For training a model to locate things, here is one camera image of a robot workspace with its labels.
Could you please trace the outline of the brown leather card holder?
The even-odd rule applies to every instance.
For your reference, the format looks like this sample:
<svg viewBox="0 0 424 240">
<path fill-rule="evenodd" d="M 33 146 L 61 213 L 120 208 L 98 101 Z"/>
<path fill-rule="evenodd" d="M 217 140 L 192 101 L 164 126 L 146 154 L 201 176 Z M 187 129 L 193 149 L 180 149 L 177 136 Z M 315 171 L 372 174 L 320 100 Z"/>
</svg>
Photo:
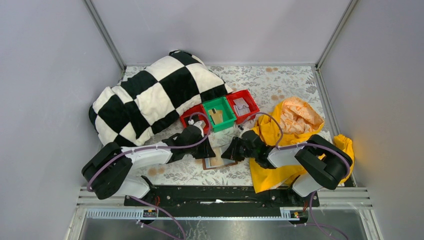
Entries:
<svg viewBox="0 0 424 240">
<path fill-rule="evenodd" d="M 202 159 L 203 170 L 213 170 L 237 165 L 238 162 L 235 160 L 222 158 L 222 153 L 224 153 L 228 149 L 228 147 L 229 144 L 220 147 L 213 147 L 212 150 L 215 154 L 215 157 Z"/>
</svg>

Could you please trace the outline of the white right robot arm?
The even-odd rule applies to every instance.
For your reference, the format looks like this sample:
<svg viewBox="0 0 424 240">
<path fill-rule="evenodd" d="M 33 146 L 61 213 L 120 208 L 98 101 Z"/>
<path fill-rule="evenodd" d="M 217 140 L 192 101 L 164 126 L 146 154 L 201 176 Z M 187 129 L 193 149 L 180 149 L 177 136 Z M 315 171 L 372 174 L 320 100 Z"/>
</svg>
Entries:
<svg viewBox="0 0 424 240">
<path fill-rule="evenodd" d="M 354 163 L 349 155 L 317 134 L 294 145 L 271 146 L 252 130 L 234 137 L 221 157 L 237 162 L 253 158 L 265 169 L 303 167 L 306 173 L 291 185 L 301 197 L 322 188 L 334 190 L 342 179 L 348 177 Z"/>
</svg>

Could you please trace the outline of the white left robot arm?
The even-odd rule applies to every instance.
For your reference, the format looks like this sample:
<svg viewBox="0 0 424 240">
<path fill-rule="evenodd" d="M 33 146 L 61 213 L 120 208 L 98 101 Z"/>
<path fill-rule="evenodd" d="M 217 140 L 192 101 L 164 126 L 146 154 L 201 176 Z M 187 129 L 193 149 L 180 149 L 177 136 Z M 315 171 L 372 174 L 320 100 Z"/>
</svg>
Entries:
<svg viewBox="0 0 424 240">
<path fill-rule="evenodd" d="M 170 164 L 186 155 L 195 159 L 208 158 L 208 146 L 209 135 L 196 125 L 151 145 L 124 147 L 110 142 L 82 168 L 81 174 L 87 180 L 86 189 L 99 200 L 116 195 L 141 199 L 153 186 L 146 177 L 132 176 L 132 170 Z"/>
</svg>

